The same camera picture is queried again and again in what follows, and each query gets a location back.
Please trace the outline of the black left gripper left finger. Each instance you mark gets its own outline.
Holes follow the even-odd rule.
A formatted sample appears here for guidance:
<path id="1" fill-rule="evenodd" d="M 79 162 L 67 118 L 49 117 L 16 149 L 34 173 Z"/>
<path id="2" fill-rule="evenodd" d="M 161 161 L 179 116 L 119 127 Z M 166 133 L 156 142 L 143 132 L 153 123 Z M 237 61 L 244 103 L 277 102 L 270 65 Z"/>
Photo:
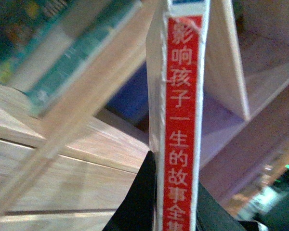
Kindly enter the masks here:
<path id="1" fill-rule="evenodd" d="M 157 184 L 155 155 L 148 151 L 127 193 L 105 231 L 152 231 Z"/>

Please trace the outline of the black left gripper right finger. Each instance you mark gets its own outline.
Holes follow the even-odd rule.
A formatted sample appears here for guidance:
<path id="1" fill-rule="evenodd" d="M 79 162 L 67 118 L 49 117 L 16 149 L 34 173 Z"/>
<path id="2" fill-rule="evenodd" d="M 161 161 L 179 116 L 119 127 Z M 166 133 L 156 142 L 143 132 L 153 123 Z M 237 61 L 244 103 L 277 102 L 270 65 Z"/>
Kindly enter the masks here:
<path id="1" fill-rule="evenodd" d="M 210 195 L 199 182 L 197 199 L 197 231 L 240 231 L 241 225 Z"/>

